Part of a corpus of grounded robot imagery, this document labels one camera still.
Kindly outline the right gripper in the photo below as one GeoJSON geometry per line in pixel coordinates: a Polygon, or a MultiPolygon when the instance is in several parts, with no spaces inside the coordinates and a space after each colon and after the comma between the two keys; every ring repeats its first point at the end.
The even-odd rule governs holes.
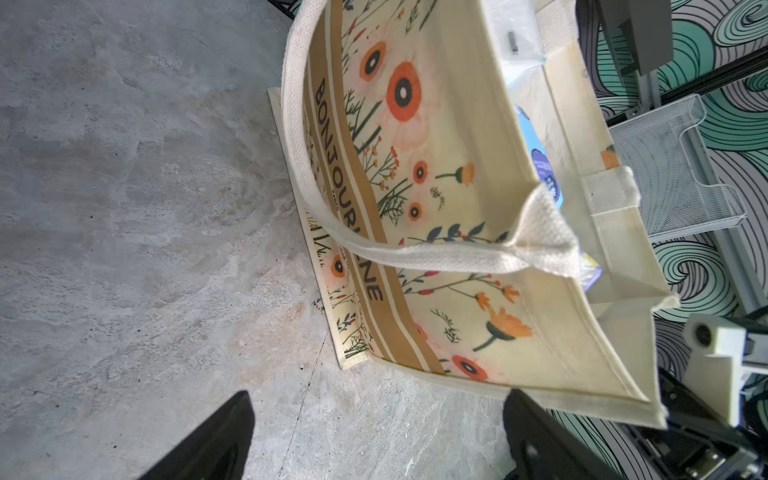
{"type": "Polygon", "coordinates": [[[672,374],[658,374],[668,411],[665,429],[623,430],[663,479],[765,479],[767,454],[757,437],[733,427],[672,374]]]}

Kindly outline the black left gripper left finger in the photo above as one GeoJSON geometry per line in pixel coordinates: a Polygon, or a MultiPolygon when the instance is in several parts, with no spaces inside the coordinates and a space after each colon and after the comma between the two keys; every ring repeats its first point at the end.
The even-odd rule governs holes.
{"type": "Polygon", "coordinates": [[[242,479],[254,425],[249,393],[241,390],[140,479],[242,479]]]}

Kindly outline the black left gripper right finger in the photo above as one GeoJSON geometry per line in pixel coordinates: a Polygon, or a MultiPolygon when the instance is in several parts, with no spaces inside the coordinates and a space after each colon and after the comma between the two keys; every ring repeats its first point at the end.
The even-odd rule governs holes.
{"type": "Polygon", "coordinates": [[[503,424],[515,468],[508,479],[599,480],[619,475],[524,391],[513,389],[503,424]]]}

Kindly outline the light blue tissue pack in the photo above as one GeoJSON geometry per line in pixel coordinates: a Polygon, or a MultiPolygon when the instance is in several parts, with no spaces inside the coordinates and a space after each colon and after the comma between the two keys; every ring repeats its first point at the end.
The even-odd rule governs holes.
{"type": "Polygon", "coordinates": [[[561,208],[564,203],[563,192],[556,179],[554,168],[549,161],[547,151],[536,134],[534,125],[527,113],[519,106],[515,106],[515,111],[523,133],[526,148],[538,178],[546,185],[556,207],[561,208]]]}

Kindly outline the floral canvas tote bag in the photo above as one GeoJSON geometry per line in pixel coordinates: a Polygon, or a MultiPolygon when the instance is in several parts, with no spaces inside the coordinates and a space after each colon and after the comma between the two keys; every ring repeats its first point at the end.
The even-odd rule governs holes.
{"type": "Polygon", "coordinates": [[[666,426],[653,316],[678,298],[574,2],[304,1],[270,99],[341,368],[666,426]],[[587,292],[581,252],[603,269],[587,292]]]}

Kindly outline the purple tissue pack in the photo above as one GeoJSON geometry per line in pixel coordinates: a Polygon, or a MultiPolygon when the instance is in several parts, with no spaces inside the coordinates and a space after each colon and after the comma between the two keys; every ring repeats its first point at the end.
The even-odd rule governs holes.
{"type": "Polygon", "coordinates": [[[586,252],[581,252],[579,282],[584,292],[597,283],[602,273],[602,267],[586,252]]]}

